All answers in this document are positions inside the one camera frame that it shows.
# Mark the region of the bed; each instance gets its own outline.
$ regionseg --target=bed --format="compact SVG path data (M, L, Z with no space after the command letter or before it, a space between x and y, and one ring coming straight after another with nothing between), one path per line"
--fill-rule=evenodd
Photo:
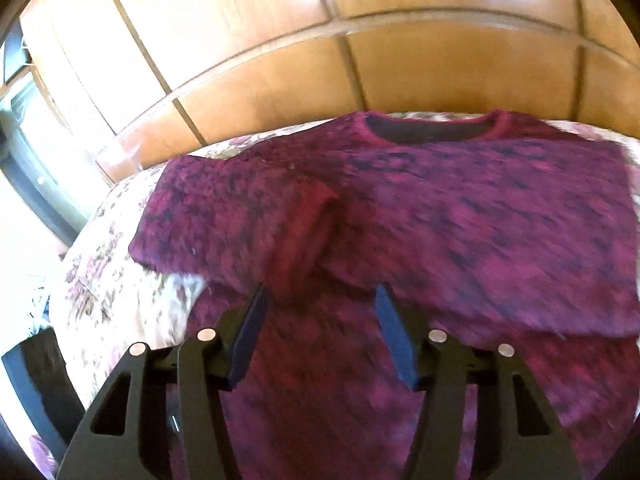
M474 117L436 112L394 115L432 121ZM292 135L321 122L237 137L193 155L230 158L262 140ZM613 140L623 147L640 219L640 140L588 124L547 122L587 139ZM151 348L182 342L191 307L204 290L200 276L153 272L129 256L129 243L163 169L161 164L142 171L111 190L67 253L61 285L50 300L50 318L68 374L85 407L133 342L145 341Z

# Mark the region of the wooden headboard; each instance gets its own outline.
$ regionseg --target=wooden headboard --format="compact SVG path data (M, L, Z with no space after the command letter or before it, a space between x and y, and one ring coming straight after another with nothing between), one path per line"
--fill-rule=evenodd
M609 0L32 0L20 21L113 180L367 108L500 107L640 137L640 47Z

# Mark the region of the mattress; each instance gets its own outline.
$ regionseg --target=mattress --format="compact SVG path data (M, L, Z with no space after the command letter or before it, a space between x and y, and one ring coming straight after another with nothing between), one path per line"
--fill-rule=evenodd
M392 115L432 121L475 117L434 112ZM192 155L230 158L262 140L295 134L321 122L226 140ZM640 140L588 124L547 122L587 139L612 140L623 148L640 219ZM153 272L129 256L129 243L163 169L160 164L113 187L69 249L60 286L50 299L50 320L69 378L85 407L132 343L145 341L155 349L183 341L191 307L205 286L200 276Z

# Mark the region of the metal screw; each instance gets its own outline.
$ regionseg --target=metal screw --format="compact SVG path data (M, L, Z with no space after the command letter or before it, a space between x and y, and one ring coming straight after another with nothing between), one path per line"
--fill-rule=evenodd
M216 331L212 328L203 328L198 332L198 339L200 341L211 341L216 336Z
M146 352L146 346L144 343L133 343L129 347L129 353L133 356L139 356Z
M513 346L508 343L502 343L500 346L498 346L498 354L503 357L513 357L515 353L516 351L514 350Z
M429 332L429 339L434 343L444 343L447 340L447 333L436 328Z

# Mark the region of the neckline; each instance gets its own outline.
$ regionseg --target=neckline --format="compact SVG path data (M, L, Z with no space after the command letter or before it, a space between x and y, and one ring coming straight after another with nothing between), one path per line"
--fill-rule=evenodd
M387 114L379 112L377 110L370 110L367 112L356 112L353 117L354 126L356 127L358 133L364 137L368 142L373 144L374 146L405 146L405 144L398 144L396 142L392 142L391 140L384 139L380 137L376 132L374 132L369 125L367 124L367 117L377 117L379 119L383 119L389 122L398 122L398 123L439 123L439 122L447 122L454 124L481 124L493 121L493 126L491 129L486 131L481 136L475 137L474 139L482 139L482 140L491 140L491 139L500 139L504 136L505 132L509 129L511 125L511 114L505 110L495 109L490 111L487 114L470 118L470 119L452 119L450 121L430 121L428 119L416 119L416 118L398 118L391 117Z

